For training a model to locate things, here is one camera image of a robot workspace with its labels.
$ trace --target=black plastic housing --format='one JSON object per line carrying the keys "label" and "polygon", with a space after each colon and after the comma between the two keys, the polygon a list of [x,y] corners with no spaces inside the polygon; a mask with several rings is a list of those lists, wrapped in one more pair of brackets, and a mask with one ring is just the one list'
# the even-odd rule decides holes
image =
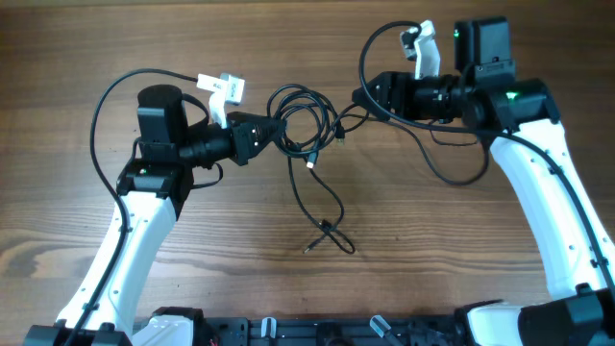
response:
{"label": "black plastic housing", "polygon": [[117,180],[117,193],[145,191],[170,197],[179,218],[194,184],[192,168],[179,155],[188,135],[182,91],[170,85],[149,86],[137,99],[141,159],[126,165]]}
{"label": "black plastic housing", "polygon": [[473,129],[519,131],[519,125],[560,119],[559,110],[547,86],[539,79],[509,86],[480,88],[468,98],[463,123]]}
{"label": "black plastic housing", "polygon": [[[62,320],[62,322],[63,323],[56,323],[53,327],[38,325],[30,327],[23,341],[23,345],[63,345],[72,332],[72,328],[66,328],[64,326],[65,320]],[[113,324],[104,323],[101,325],[99,331],[79,331],[72,345],[130,346],[132,343],[124,332],[115,331]]]}
{"label": "black plastic housing", "polygon": [[216,161],[234,155],[232,131],[218,124],[200,121],[188,128],[188,142],[180,148],[180,158],[191,167],[211,169]]}
{"label": "black plastic housing", "polygon": [[467,84],[492,86],[515,80],[508,21],[503,16],[455,23],[455,69],[471,64]]}
{"label": "black plastic housing", "polygon": [[609,292],[596,292],[589,284],[580,284],[577,293],[570,298],[522,308],[518,324],[523,344],[584,346],[591,344],[598,331],[606,330],[603,304],[612,307],[612,301],[604,301],[610,299]]}
{"label": "black plastic housing", "polygon": [[[459,100],[463,93],[456,76],[425,77],[417,81],[407,72],[382,72],[367,87],[381,107],[404,119],[450,122],[461,117]],[[463,88],[465,92],[472,89],[470,86]],[[390,118],[371,104],[361,87],[353,91],[353,102],[380,120]]]}

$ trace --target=wire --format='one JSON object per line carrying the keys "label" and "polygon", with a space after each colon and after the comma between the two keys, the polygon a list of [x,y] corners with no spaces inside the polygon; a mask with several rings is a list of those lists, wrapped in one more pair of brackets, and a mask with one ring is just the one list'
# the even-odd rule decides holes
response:
{"label": "wire", "polygon": [[[111,255],[111,258],[109,260],[109,264],[107,265],[107,268],[103,272],[103,275],[101,276],[101,279],[98,282],[98,285],[96,286],[96,288],[94,288],[94,291],[92,292],[89,302],[84,305],[84,312],[82,313],[81,317],[75,324],[75,327],[73,328],[73,330],[70,332],[70,335],[66,339],[66,342],[64,343],[64,345],[66,346],[71,345],[74,342],[75,338],[77,337],[77,334],[79,333],[79,330],[83,327],[83,325],[87,321],[87,318],[89,317],[91,312],[97,309],[96,304],[98,302],[98,299],[100,298],[100,294],[103,291],[103,288],[105,287],[105,285],[107,284],[109,276],[111,275],[111,272],[115,264],[117,263],[117,259],[119,258],[119,255],[124,246],[126,235],[128,234],[128,231],[129,231],[128,213],[126,211],[126,206],[124,205],[124,203],[122,202],[117,192],[115,192],[115,190],[113,189],[113,187],[111,186],[107,178],[105,177],[105,174],[103,173],[102,169],[100,168],[100,164],[98,163],[98,159],[96,158],[94,135],[96,134],[96,124],[98,121],[98,114],[100,113],[100,110],[103,107],[103,103],[105,102],[105,99],[107,98],[107,96],[109,95],[109,93],[115,86],[117,86],[119,83],[121,83],[123,80],[129,77],[132,77],[137,74],[142,74],[142,73],[156,73],[156,74],[176,77],[176,78],[194,82],[194,83],[197,82],[197,79],[194,77],[188,77],[188,76],[185,76],[179,73],[174,73],[171,71],[166,71],[166,70],[156,69],[156,68],[140,68],[140,69],[128,72],[127,74],[115,80],[115,82],[111,83],[111,85],[107,87],[105,92],[103,92],[103,95],[101,96],[100,100],[98,100],[98,104],[96,105],[96,109],[94,110],[94,115],[92,115],[92,125],[89,130],[89,154],[92,158],[92,164],[94,165],[96,174],[100,178],[101,182],[103,182],[103,185],[105,186],[105,188],[107,189],[107,191],[113,198],[113,201],[115,201],[115,204],[119,208],[119,212],[122,218],[122,225],[120,226],[120,236],[119,236],[119,239],[117,240],[117,245],[115,245],[115,250],[113,250],[113,254]],[[133,143],[133,148],[134,148],[133,152],[135,152],[137,144],[138,144],[138,140],[136,139],[135,142]]]}
{"label": "wire", "polygon": [[446,184],[455,185],[455,186],[466,186],[466,185],[473,184],[476,181],[478,181],[480,178],[482,178],[482,176],[484,176],[484,174],[489,169],[489,162],[490,162],[489,151],[486,150],[484,147],[482,147],[482,166],[480,167],[480,170],[476,175],[464,181],[455,181],[455,180],[446,178],[442,173],[440,173],[440,171],[437,170],[435,165],[431,162],[430,156],[428,155],[427,150],[423,146],[421,139],[419,139],[419,137],[415,133],[413,133],[409,128],[402,126],[400,124],[394,123],[394,122],[380,120],[376,116],[374,116],[374,118],[366,119],[365,116],[361,116],[361,115],[345,114],[343,117],[354,117],[354,118],[364,119],[366,121],[379,122],[381,124],[392,126],[396,129],[402,130],[405,133],[409,134],[414,139],[414,141],[416,141],[416,144],[418,145],[419,150],[421,151],[421,154],[423,155],[423,158],[425,159],[425,162],[427,163],[427,166],[430,168],[431,172],[433,172],[433,174],[435,174],[436,177],[438,177],[440,180],[442,180]]}
{"label": "wire", "polygon": [[205,105],[203,104],[203,102],[201,102],[198,98],[190,95],[190,94],[182,94],[182,98],[184,99],[184,101],[191,103],[192,105],[198,107],[201,111],[203,111],[205,113],[205,123],[209,124],[209,111],[207,109],[207,107],[205,107]]}
{"label": "wire", "polygon": [[[345,236],[343,233],[337,230],[337,226],[339,225],[340,222],[342,222],[342,219],[344,218],[344,204],[342,203],[342,200],[339,198],[339,196],[337,196],[335,191],[333,191],[327,184],[325,184],[325,182],[323,182],[316,175],[313,169],[310,169],[309,173],[314,178],[314,180],[316,180],[318,184],[320,184],[324,189],[326,189],[331,194],[331,196],[335,199],[335,202],[337,202],[337,205],[339,206],[339,216],[337,217],[337,220],[333,224],[331,224],[329,221],[325,219],[323,219],[321,222],[318,222],[309,213],[309,211],[304,206],[303,202],[301,202],[301,198],[299,197],[299,192],[297,192],[297,184],[295,183],[295,176],[292,171],[292,159],[288,158],[288,176],[290,177],[290,185],[292,186],[292,191],[295,194],[295,199],[297,200],[297,204],[299,205],[299,208],[301,209],[301,211],[307,216],[309,221],[311,221],[311,223],[314,224],[314,226],[316,226],[319,230],[323,232],[323,234],[319,238],[312,241],[306,247],[306,249],[304,250],[304,254],[311,251],[314,247],[316,247],[316,245],[320,244],[320,242],[323,241],[325,237],[328,237],[335,243],[335,245],[337,245],[337,247],[341,251],[345,252],[348,255],[352,255],[356,250],[355,244],[353,244],[353,242],[347,236]],[[335,238],[334,234],[339,235],[342,239],[344,239],[344,241],[348,244],[348,246],[350,246],[350,249],[347,249],[344,245],[342,245],[339,242],[339,240]]]}
{"label": "wire", "polygon": [[[431,130],[431,131],[440,131],[440,132],[447,132],[447,133],[455,133],[455,134],[472,134],[477,136],[478,138],[481,137],[487,137],[487,138],[495,138],[495,137],[499,137],[499,138],[505,138],[508,140],[512,140],[515,141],[517,143],[520,143],[522,145],[525,145],[526,147],[528,147],[531,151],[535,152],[538,156],[540,156],[551,168],[552,174],[555,174],[559,180],[561,181],[561,183],[564,185],[564,188],[566,189],[566,191],[568,192],[568,195],[570,196],[570,199],[573,203],[573,205],[575,206],[575,209],[577,210],[578,213],[578,218],[580,219],[583,227],[585,228],[585,231],[587,233],[587,237],[589,238],[589,242],[592,245],[592,249],[594,251],[594,254],[596,256],[595,259],[595,263],[596,265],[598,265],[601,269],[601,272],[603,274],[604,277],[604,281],[606,282],[606,285],[608,287],[608,290],[610,291],[611,294],[611,299],[613,300],[613,302],[615,302],[615,283],[613,283],[613,278],[610,275],[610,272],[608,271],[607,265],[608,265],[608,261],[606,260],[606,258],[603,255],[603,251],[600,247],[600,243],[598,241],[598,239],[596,238],[596,234],[594,233],[594,230],[592,228],[591,222],[589,221],[589,217],[587,216],[587,213],[585,212],[585,209],[583,208],[583,205],[581,203],[581,201],[579,200],[578,196],[577,196],[577,192],[575,191],[575,189],[572,187],[572,185],[570,184],[570,181],[568,180],[568,178],[566,177],[564,171],[559,167],[559,165],[549,156],[549,154],[547,154],[544,150],[540,149],[538,146],[536,146],[535,144],[531,143],[528,140],[525,140],[521,137],[518,136],[514,136],[505,132],[498,132],[498,131],[490,131],[490,130],[477,130],[477,129],[466,129],[466,128],[456,128],[456,127],[447,127],[447,126],[433,126],[433,125],[429,125],[429,124],[423,124],[423,123],[419,123],[416,121],[411,121],[411,120],[406,120],[403,119],[399,116],[397,116],[396,114],[392,113],[391,111],[386,110],[385,108],[383,108],[380,104],[378,104],[378,102],[376,102],[376,100],[374,100],[374,98],[372,97],[372,95],[369,93],[369,90],[367,88],[367,82],[365,81],[365,57],[367,56],[367,52],[369,51],[369,47],[372,45],[372,43],[374,42],[374,40],[383,32],[395,28],[395,27],[400,27],[400,26],[410,26],[410,27],[414,27],[418,30],[418,32],[416,33],[416,35],[420,35],[421,34],[421,26],[413,21],[396,21],[396,22],[391,22],[388,24],[385,24],[383,26],[381,26],[376,32],[374,32],[374,34],[372,34],[367,41],[365,42],[365,45],[363,46],[363,49],[361,50],[361,54],[359,56],[358,59],[358,79],[361,83],[361,87],[363,89],[363,92],[365,93],[368,101],[381,113],[386,114],[388,116],[390,116],[392,119],[395,119],[403,124],[415,127],[415,128],[419,128],[419,129],[424,129],[424,130]],[[464,67],[464,71],[469,71],[471,65],[467,65]]]}
{"label": "wire", "polygon": [[141,141],[141,137],[137,137],[135,138],[135,141],[133,142],[133,150],[131,151],[131,157],[128,159],[128,161],[126,162],[126,165],[124,165],[124,168],[122,168],[122,172],[119,174],[120,177],[122,177],[124,174],[126,174],[126,168],[133,163],[133,161],[135,161],[135,157],[136,157],[136,147],[139,144],[139,142]]}
{"label": "wire", "polygon": [[[357,104],[352,104],[352,105],[350,105],[350,106],[346,107],[346,108],[344,109],[344,111],[342,111],[342,112],[340,113],[339,117],[340,117],[340,118],[344,118],[344,117],[345,117],[345,115],[346,115],[349,111],[351,111],[352,109],[354,109],[354,108],[356,108],[356,107],[358,107],[358,105],[357,105]],[[365,121],[367,121],[367,119],[368,119],[368,118],[369,118],[369,111],[368,111],[368,112],[367,112],[364,116],[362,116],[362,117],[360,118],[361,120],[360,120],[357,124],[353,125],[353,126],[352,126],[352,127],[350,127],[349,129],[346,129],[344,132],[345,132],[346,134],[348,134],[349,132],[352,132],[352,131],[354,131],[354,130],[358,129],[358,127],[359,127],[359,126],[361,126],[361,125],[363,125],[363,124],[365,123]]]}
{"label": "wire", "polygon": [[198,189],[198,188],[204,188],[204,187],[210,187],[210,186],[214,186],[218,183],[220,183],[220,181],[222,180],[222,178],[224,177],[224,172],[222,170],[222,166],[220,165],[220,163],[215,162],[214,163],[217,167],[218,167],[218,180],[215,182],[209,182],[209,183],[202,183],[202,184],[195,184],[192,186],[192,189]]}
{"label": "wire", "polygon": [[[437,120],[432,120],[430,121],[430,125],[433,125],[434,122],[436,122]],[[467,143],[451,143],[451,142],[445,142],[442,140],[439,140],[438,138],[435,137],[435,135],[433,134],[433,131],[430,130],[430,135],[431,135],[431,139],[433,139],[433,142],[435,144],[438,145],[443,145],[443,146],[454,146],[454,147],[464,147],[464,146],[471,146],[471,145],[475,145],[479,143],[479,138],[477,137],[477,139],[473,142],[467,142]]]}
{"label": "wire", "polygon": [[[272,112],[271,105],[273,101],[284,91],[290,92],[282,97],[278,107],[274,112]],[[343,115],[356,106],[357,105],[351,105],[347,107],[340,115]],[[314,118],[316,122],[316,133],[314,136],[304,142],[295,142],[290,139],[288,137],[288,133],[284,131],[282,137],[276,140],[275,143],[280,151],[288,157],[288,175],[299,208],[307,219],[323,233],[319,238],[309,244],[304,253],[312,250],[323,239],[328,237],[341,251],[351,255],[356,250],[355,245],[347,236],[337,229],[339,223],[344,218],[344,205],[339,196],[337,196],[337,194],[327,184],[325,184],[325,182],[323,182],[312,169],[313,165],[316,164],[316,159],[320,150],[331,144],[331,142],[335,139],[336,134],[345,133],[340,123],[341,116],[336,113],[331,101],[327,97],[317,91],[301,85],[282,86],[276,90],[276,92],[274,92],[267,101],[268,117],[287,121],[290,116],[299,111],[307,111]],[[362,123],[364,123],[364,121],[355,125],[348,132],[353,131]],[[309,169],[309,173],[312,178],[314,178],[314,180],[326,189],[333,199],[335,199],[340,209],[339,216],[335,222],[330,223],[326,219],[319,222],[306,209],[301,201],[299,192],[297,191],[297,184],[295,182],[291,159],[302,159],[306,163],[310,164],[312,168]],[[344,242],[346,242],[350,249],[344,246],[336,236],[339,236]]]}

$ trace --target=robotic arm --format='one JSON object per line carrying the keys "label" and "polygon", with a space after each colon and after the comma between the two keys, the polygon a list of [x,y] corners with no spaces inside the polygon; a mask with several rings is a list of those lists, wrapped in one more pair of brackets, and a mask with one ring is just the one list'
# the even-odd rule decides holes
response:
{"label": "robotic arm", "polygon": [[[501,302],[464,307],[446,320],[450,322],[446,331],[425,336],[421,343],[416,320],[401,323],[407,325],[402,332],[400,323],[389,324],[374,316],[365,324],[376,336],[373,342],[365,341],[360,327],[344,330],[343,322],[331,321],[317,321],[314,327],[310,321],[297,332],[300,336],[292,338],[297,322],[284,324],[273,318],[260,323],[246,320],[237,325],[236,334],[223,336],[212,321],[206,323],[201,311],[178,308],[156,311],[148,325],[133,334],[138,297],[156,252],[193,187],[192,169],[212,168],[223,159],[246,164],[270,141],[278,140],[285,127],[271,117],[226,115],[224,105],[240,101],[243,81],[230,75],[220,79],[200,75],[197,87],[213,92],[209,100],[213,124],[206,118],[188,126],[184,101],[194,99],[174,86],[150,86],[138,95],[142,158],[130,160],[117,181],[117,193],[130,215],[130,232],[74,344],[349,345],[352,341],[339,340],[362,337],[364,344],[396,346],[611,342],[615,301],[609,263],[615,261],[615,249],[575,171],[553,97],[540,80],[516,81],[505,18],[455,24],[455,68],[460,76],[438,75],[440,57],[434,37],[430,21],[420,29],[411,26],[401,32],[406,57],[416,61],[414,73],[384,72],[355,90],[353,101],[382,121],[394,118],[420,128],[429,126],[417,121],[444,124],[462,118],[465,131],[476,134],[490,150],[517,193],[538,244],[552,302],[532,307]],[[75,328],[120,239],[120,208],[116,206],[94,263],[56,325],[33,326],[26,344],[50,340],[59,344]],[[329,343],[319,343],[321,338]]]}

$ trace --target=black base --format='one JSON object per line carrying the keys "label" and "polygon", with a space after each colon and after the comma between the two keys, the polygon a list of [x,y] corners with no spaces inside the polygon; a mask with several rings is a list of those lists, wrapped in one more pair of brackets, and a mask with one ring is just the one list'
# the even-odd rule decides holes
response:
{"label": "black base", "polygon": [[[411,346],[453,346],[462,345],[461,335],[455,327],[452,316],[420,316],[406,319],[387,320],[392,333],[403,345]],[[261,320],[246,318],[207,318],[219,337],[219,345],[224,346],[388,346],[390,343],[380,338],[369,326],[369,319],[320,319],[320,320],[278,320],[276,338],[260,337]],[[330,338],[318,335],[318,331],[339,329],[340,339],[330,342]]]}

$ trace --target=wood grain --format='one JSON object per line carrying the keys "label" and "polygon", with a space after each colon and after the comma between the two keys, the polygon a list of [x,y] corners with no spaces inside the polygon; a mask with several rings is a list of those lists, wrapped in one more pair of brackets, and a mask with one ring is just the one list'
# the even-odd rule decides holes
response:
{"label": "wood grain", "polygon": [[[87,148],[91,112],[117,76],[139,67],[189,75],[226,71],[247,80],[239,110],[264,113],[269,95],[300,83],[342,109],[358,86],[365,39],[397,19],[430,18],[444,73],[453,73],[457,19],[508,16],[520,78],[540,77],[560,107],[580,177],[605,225],[615,230],[615,24],[608,2],[254,2],[0,11],[0,344],[19,343],[34,323],[51,324],[85,275],[107,230],[112,202]],[[368,74],[411,68],[395,33],[369,55]],[[173,83],[140,76],[122,83],[101,113],[97,147],[111,180],[136,136],[136,94]],[[190,121],[199,119],[189,109]],[[313,131],[293,120],[291,134]],[[452,177],[480,165],[476,148],[434,146]],[[447,186],[407,135],[368,124],[326,149],[317,171],[340,195],[341,229],[358,253],[329,242],[296,206],[285,157],[267,148],[246,167],[222,162],[225,179],[193,192],[163,242],[138,315],[160,306],[207,316],[369,316],[449,312],[506,298],[548,299],[531,231],[504,174],[493,164],[473,186]],[[334,201],[296,166],[307,207],[335,217]],[[212,178],[198,171],[197,180]]]}

